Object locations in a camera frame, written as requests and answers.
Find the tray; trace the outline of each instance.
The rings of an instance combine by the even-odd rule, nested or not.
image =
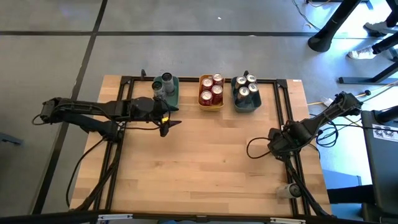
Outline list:
[[[162,77],[155,77],[154,82],[162,82]],[[178,96],[179,96],[179,90],[180,90],[180,81],[178,77],[173,76],[173,82],[174,82],[174,93],[173,95],[166,95],[166,102],[170,106],[174,106],[178,108]]]
[[[231,91],[232,91],[232,100],[234,101],[234,108],[235,111],[238,113],[250,113],[255,111],[258,107],[261,106],[261,97],[260,92],[258,91],[255,95],[252,96],[251,103],[246,104],[245,107],[239,107],[235,101],[238,95],[238,92],[234,93],[236,83],[236,77],[232,78],[231,80]]]
[[[200,99],[200,93],[201,93],[201,82],[203,81],[203,79],[208,78],[208,77],[212,77],[213,75],[202,75],[199,78],[199,94],[198,94],[198,104],[199,104],[199,108],[201,110],[204,111],[220,111],[222,109],[222,107],[224,106],[224,97],[223,97],[223,101],[217,105],[211,105],[211,106],[203,106],[199,103],[199,99]]]

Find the soda can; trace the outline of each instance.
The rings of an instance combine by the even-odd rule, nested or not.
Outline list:
[[[246,83],[246,86],[249,86],[250,83],[257,83],[257,78],[254,75],[247,75],[246,79],[248,82]]]
[[[166,92],[164,91],[164,86],[161,82],[153,82],[152,89],[154,91],[154,97],[166,100]]]
[[[162,83],[164,90],[167,94],[171,94],[174,92],[174,81],[173,76],[169,72],[166,72],[162,75]]]
[[[213,86],[213,80],[210,78],[205,78],[201,82],[201,90],[202,91],[205,91],[205,90],[211,91],[212,86]]]
[[[224,78],[221,76],[221,74],[217,73],[213,75],[213,84],[214,85],[224,85]]]
[[[288,184],[276,190],[278,198],[298,198],[301,194],[300,187],[297,184]]]
[[[238,91],[235,104],[241,104],[248,101],[249,89],[247,87],[241,87]]]
[[[239,88],[241,88],[245,84],[246,84],[246,78],[244,78],[244,77],[236,77],[235,90],[238,91]]]
[[[223,87],[214,85],[211,89],[211,93],[213,94],[213,105],[217,105],[223,101]]]
[[[202,106],[211,106],[211,101],[213,100],[213,95],[210,91],[205,90],[200,94],[200,101],[199,103]]]
[[[250,91],[251,96],[258,93],[258,91],[259,91],[259,87],[255,83],[250,83],[248,86],[248,89]]]

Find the shoe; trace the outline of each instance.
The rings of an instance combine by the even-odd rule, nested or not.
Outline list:
[[[348,56],[352,59],[372,59],[376,55],[373,53],[372,47],[366,47],[361,50],[353,50],[348,53]]]
[[[366,23],[365,28],[368,28],[370,31],[373,32],[380,32],[382,34],[395,34],[398,32],[398,27],[387,27],[386,22],[377,22],[375,24]]]

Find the wooden tabletop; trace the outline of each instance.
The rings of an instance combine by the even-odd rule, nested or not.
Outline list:
[[[99,102],[115,100],[121,76],[107,75]],[[304,89],[300,80],[288,80],[295,120],[308,117]],[[133,98],[152,97],[151,82],[135,82]],[[112,210],[129,213],[174,213],[245,216],[291,216],[289,201],[277,199],[275,190],[287,184],[284,164],[272,155],[250,159],[246,144],[255,137],[266,137],[279,126],[273,87],[259,84],[262,105],[253,113],[239,114],[233,109],[231,87],[224,85],[224,107],[219,112],[198,107],[199,83],[180,82],[180,110],[171,120],[165,138],[159,131],[127,130],[113,197]],[[284,119],[287,119],[285,107]],[[152,128],[153,124],[129,126]],[[90,133],[86,149],[100,140]],[[266,140],[252,143],[252,155],[268,151]],[[100,176],[105,143],[83,160],[78,173],[71,208],[79,206]],[[331,213],[318,152],[305,147],[301,152],[305,181],[315,199]],[[105,187],[101,208],[107,193]],[[298,200],[303,213],[301,200]]]

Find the concrete floor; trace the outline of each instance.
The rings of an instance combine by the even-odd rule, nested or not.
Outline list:
[[[338,7],[338,3],[329,3],[314,8],[296,1],[319,27]],[[340,91],[372,90],[377,86],[336,82],[340,76],[372,77],[392,63],[388,52],[373,60],[345,56],[351,49],[376,41],[361,38],[365,35],[362,25],[383,20],[389,8],[384,1],[371,2],[374,9],[360,4],[339,30],[346,38],[333,40],[331,49],[323,54],[308,48],[308,37],[98,36],[78,99],[95,101],[104,75],[138,75],[142,68],[153,76],[168,71],[177,76],[221,72],[234,77],[249,70],[259,78],[301,79],[308,102],[319,101],[321,96],[332,98]],[[3,0],[0,31],[91,31],[100,5],[101,0]],[[291,0],[110,0],[99,30],[316,32]],[[43,101],[70,96],[89,38],[0,35],[0,132],[24,140],[22,146],[0,142],[0,216],[30,213],[58,130],[57,125],[33,126],[30,120],[40,112]],[[396,105],[390,96],[397,93],[395,87],[364,107]],[[312,113],[322,109],[310,107]],[[44,212],[67,210],[67,183],[86,137],[70,126]],[[346,128],[334,148],[320,151],[323,169],[359,175],[364,184],[371,182],[362,130]]]

